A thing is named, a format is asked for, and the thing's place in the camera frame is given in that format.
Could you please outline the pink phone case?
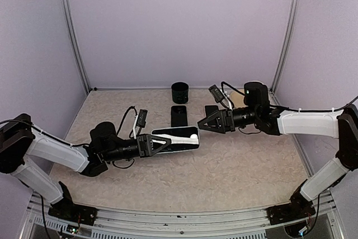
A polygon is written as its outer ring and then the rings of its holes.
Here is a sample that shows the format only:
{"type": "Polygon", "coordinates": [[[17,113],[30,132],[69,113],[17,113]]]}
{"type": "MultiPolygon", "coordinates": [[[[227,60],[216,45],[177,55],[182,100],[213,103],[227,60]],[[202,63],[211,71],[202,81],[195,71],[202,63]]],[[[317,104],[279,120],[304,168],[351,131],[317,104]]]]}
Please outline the pink phone case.
{"type": "Polygon", "coordinates": [[[212,113],[215,113],[216,111],[219,110],[217,105],[206,105],[204,107],[205,110],[205,116],[208,117],[210,116],[212,113]]]}

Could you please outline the black phone case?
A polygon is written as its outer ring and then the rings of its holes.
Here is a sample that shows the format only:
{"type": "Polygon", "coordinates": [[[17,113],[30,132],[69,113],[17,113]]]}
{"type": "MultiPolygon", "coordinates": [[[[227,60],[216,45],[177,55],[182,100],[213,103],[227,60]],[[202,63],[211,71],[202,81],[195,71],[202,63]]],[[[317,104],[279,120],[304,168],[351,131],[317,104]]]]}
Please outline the black phone case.
{"type": "Polygon", "coordinates": [[[171,127],[187,126],[187,108],[184,105],[171,107],[171,127]]]}

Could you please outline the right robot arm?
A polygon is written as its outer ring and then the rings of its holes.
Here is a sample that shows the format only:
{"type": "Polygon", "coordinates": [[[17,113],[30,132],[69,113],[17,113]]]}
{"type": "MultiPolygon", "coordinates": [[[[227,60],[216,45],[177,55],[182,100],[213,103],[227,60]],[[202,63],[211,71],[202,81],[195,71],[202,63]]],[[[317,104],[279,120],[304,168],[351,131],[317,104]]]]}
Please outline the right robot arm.
{"type": "Polygon", "coordinates": [[[198,121],[199,129],[225,134],[253,124],[268,135],[306,134],[338,139],[336,155],[292,195],[286,206],[290,218],[299,218],[307,211],[308,201],[357,169],[357,107],[353,102],[338,109],[294,110],[271,105],[267,86],[256,81],[245,83],[241,94],[244,107],[225,106],[198,121]]]}

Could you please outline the beige round plate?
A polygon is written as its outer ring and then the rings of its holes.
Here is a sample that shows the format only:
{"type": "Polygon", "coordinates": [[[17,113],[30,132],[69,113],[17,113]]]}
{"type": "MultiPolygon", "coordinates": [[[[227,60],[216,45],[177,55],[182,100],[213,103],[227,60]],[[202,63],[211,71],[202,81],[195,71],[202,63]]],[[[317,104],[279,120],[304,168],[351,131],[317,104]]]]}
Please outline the beige round plate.
{"type": "Polygon", "coordinates": [[[243,105],[244,95],[241,95],[236,91],[231,91],[229,97],[236,106],[243,105]]]}

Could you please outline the dark green cup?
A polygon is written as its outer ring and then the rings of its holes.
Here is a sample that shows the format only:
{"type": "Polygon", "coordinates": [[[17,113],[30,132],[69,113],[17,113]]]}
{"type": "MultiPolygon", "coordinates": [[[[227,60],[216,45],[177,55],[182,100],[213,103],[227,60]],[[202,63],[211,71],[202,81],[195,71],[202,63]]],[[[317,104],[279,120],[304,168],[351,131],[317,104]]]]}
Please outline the dark green cup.
{"type": "Polygon", "coordinates": [[[175,104],[186,104],[189,100],[189,86],[184,82],[175,82],[171,86],[172,100],[175,104]]]}

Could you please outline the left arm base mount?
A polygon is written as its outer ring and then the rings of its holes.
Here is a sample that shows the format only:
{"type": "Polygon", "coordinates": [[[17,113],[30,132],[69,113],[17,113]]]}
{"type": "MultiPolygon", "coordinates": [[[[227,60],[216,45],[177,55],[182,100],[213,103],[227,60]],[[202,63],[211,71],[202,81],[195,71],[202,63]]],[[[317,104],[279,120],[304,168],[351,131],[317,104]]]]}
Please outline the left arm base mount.
{"type": "Polygon", "coordinates": [[[97,208],[79,204],[52,205],[48,214],[59,219],[93,226],[97,217],[97,208]]]}

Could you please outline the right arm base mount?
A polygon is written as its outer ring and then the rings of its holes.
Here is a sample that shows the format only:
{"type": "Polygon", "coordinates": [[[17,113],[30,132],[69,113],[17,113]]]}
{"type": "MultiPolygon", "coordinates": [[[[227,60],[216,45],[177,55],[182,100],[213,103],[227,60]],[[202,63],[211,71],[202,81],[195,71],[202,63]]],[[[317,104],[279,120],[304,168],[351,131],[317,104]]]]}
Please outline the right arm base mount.
{"type": "Polygon", "coordinates": [[[303,219],[308,217],[309,215],[316,214],[314,206],[310,204],[301,207],[299,205],[287,203],[268,207],[266,211],[270,225],[272,226],[276,224],[295,221],[298,219],[303,219]]]}

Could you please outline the right aluminium frame post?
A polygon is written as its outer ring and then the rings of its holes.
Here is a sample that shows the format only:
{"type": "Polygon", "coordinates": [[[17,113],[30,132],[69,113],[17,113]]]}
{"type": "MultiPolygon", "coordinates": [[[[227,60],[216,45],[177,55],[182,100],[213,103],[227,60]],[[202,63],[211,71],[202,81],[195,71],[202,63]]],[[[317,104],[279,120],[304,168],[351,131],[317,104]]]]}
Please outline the right aluminium frame post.
{"type": "Polygon", "coordinates": [[[288,52],[290,48],[291,38],[293,36],[294,27],[295,27],[295,20],[296,20],[296,14],[299,7],[299,0],[291,0],[290,9],[289,9],[289,17],[288,22],[286,25],[284,40],[282,43],[280,55],[279,55],[279,61],[276,67],[276,72],[271,84],[270,91],[274,95],[279,87],[280,80],[283,75],[285,63],[288,58],[288,52]]]}

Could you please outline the aluminium frame post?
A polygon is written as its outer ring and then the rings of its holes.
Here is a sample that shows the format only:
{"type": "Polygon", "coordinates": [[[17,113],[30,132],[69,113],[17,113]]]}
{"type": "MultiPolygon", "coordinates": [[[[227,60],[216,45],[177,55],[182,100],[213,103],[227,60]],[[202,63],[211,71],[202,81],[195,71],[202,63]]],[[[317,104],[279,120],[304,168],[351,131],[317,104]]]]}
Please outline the aluminium frame post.
{"type": "Polygon", "coordinates": [[[76,31],[72,19],[72,14],[70,10],[70,1],[69,0],[61,0],[63,11],[64,11],[64,18],[65,18],[65,24],[67,26],[67,31],[70,39],[70,44],[73,50],[74,54],[74,60],[79,72],[79,76],[82,82],[82,86],[84,88],[84,91],[86,94],[89,94],[91,91],[90,82],[84,67],[84,63],[82,60],[81,52],[78,45],[78,40],[76,37],[76,31]]]}
{"type": "Polygon", "coordinates": [[[291,0],[290,9],[289,9],[289,17],[288,22],[286,25],[284,40],[282,43],[280,55],[279,55],[279,61],[276,67],[276,72],[271,84],[270,91],[274,95],[279,87],[280,80],[283,75],[285,63],[288,58],[288,52],[290,48],[291,38],[293,36],[294,27],[295,27],[295,20],[296,20],[296,14],[299,7],[299,0],[291,0]]]}

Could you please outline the left aluminium frame post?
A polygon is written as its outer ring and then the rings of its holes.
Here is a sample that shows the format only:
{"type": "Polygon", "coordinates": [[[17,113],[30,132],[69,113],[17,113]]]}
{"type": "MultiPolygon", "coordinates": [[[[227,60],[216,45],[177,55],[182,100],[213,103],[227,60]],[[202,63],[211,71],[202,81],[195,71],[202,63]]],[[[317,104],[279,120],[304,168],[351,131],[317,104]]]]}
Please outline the left aluminium frame post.
{"type": "Polygon", "coordinates": [[[79,76],[82,82],[82,86],[84,88],[84,91],[86,94],[89,94],[91,91],[90,82],[84,67],[84,63],[82,60],[81,52],[78,45],[78,40],[76,37],[76,31],[72,19],[72,14],[70,10],[70,1],[69,0],[61,0],[63,11],[64,11],[64,18],[65,18],[65,24],[67,26],[67,31],[70,39],[70,44],[73,50],[74,54],[74,60],[79,72],[79,76]]]}

